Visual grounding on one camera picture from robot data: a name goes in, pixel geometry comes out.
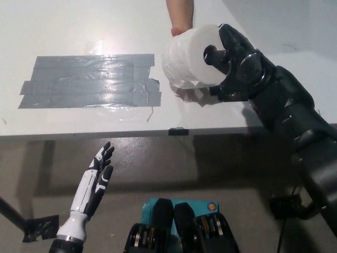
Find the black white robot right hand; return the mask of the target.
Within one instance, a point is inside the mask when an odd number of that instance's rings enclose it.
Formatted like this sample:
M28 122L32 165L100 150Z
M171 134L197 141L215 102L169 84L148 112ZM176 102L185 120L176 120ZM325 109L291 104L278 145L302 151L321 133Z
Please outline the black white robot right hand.
M224 49L209 45L204 51L206 64L225 74L209 88L210 95L223 102L247 101L274 78L276 66L231 25L222 24L219 37Z

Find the person's bare hand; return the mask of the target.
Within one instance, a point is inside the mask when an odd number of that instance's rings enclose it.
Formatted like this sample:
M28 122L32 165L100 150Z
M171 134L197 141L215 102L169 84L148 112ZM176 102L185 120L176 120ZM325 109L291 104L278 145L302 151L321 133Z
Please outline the person's bare hand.
M181 35L185 33L186 31L190 30L190 27L172 27L171 34L173 37Z

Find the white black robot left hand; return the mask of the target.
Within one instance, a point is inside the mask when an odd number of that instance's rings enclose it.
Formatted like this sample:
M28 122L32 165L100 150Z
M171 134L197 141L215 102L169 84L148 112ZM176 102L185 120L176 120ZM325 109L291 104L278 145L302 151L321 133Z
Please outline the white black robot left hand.
M114 147L107 142L85 170L74 196L70 216L59 228L57 239L84 243L86 223L94 215L113 172L110 158Z

